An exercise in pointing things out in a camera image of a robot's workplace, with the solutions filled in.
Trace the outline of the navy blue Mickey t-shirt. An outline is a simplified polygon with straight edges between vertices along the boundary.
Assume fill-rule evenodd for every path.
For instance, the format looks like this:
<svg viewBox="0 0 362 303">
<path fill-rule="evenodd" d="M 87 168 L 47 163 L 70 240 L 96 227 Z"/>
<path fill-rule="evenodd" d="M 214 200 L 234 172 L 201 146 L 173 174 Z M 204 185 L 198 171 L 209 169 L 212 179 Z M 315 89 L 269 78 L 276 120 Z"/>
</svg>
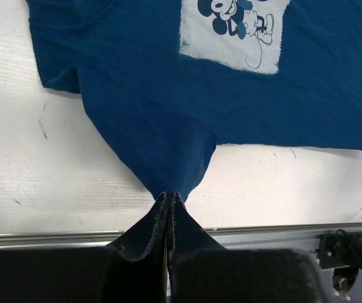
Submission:
<svg viewBox="0 0 362 303">
<path fill-rule="evenodd" d="M 29 1 L 45 88 L 154 196 L 217 145 L 362 150 L 362 1 Z"/>
</svg>

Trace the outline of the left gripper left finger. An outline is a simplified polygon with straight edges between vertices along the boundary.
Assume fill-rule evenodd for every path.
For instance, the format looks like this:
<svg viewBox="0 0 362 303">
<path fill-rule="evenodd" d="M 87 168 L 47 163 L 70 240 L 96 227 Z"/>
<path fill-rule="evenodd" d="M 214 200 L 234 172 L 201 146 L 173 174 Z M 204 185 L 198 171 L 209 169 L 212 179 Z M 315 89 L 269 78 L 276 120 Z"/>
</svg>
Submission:
<svg viewBox="0 0 362 303">
<path fill-rule="evenodd" d="M 104 246 L 0 249 L 0 302 L 164 302 L 166 203 Z"/>
</svg>

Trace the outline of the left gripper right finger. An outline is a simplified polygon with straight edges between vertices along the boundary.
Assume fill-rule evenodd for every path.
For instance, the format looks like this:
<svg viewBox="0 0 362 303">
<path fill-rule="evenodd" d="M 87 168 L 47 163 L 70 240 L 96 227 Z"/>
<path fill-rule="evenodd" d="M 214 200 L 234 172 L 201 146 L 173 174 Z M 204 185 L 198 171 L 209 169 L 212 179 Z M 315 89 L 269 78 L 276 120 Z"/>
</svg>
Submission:
<svg viewBox="0 0 362 303">
<path fill-rule="evenodd" d="M 172 302 L 328 302 L 315 260 L 294 249 L 227 249 L 167 193 Z"/>
</svg>

